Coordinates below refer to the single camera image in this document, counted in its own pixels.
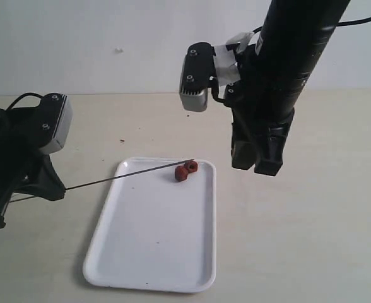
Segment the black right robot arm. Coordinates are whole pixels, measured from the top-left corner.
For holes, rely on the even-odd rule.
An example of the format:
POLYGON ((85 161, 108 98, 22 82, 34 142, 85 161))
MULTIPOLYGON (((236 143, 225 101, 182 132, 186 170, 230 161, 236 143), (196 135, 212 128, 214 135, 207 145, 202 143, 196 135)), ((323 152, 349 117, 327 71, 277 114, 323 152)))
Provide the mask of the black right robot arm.
POLYGON ((272 1, 258 40, 237 56, 240 80, 227 85, 232 167, 275 176, 295 102, 348 1, 272 1))

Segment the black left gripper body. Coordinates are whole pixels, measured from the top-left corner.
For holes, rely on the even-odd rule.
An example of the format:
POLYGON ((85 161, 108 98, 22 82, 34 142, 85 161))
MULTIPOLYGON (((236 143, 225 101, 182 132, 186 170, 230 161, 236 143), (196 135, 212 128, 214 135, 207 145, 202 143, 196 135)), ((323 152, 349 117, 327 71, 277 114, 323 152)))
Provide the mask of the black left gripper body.
POLYGON ((14 186, 15 193, 32 162, 44 156, 40 133, 37 107, 0 109, 0 187, 14 186))

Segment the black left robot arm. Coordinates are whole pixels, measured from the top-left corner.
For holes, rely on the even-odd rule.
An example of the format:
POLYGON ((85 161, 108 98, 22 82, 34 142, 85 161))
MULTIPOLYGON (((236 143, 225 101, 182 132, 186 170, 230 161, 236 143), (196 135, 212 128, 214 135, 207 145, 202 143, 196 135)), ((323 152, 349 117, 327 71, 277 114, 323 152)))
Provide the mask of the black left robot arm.
POLYGON ((12 194, 57 201, 66 188, 50 160, 65 144, 69 102, 42 100, 36 107, 0 108, 0 229, 12 194))

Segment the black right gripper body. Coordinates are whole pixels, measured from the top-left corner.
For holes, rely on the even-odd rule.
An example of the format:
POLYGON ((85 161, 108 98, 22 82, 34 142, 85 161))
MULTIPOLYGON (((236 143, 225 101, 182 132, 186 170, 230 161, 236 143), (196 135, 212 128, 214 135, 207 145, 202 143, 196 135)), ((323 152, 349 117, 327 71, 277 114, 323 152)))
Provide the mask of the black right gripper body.
POLYGON ((226 92, 232 108, 232 144, 268 145, 284 148, 296 102, 296 51, 285 44, 256 53, 249 45, 240 54, 240 44, 230 44, 241 80, 226 92))

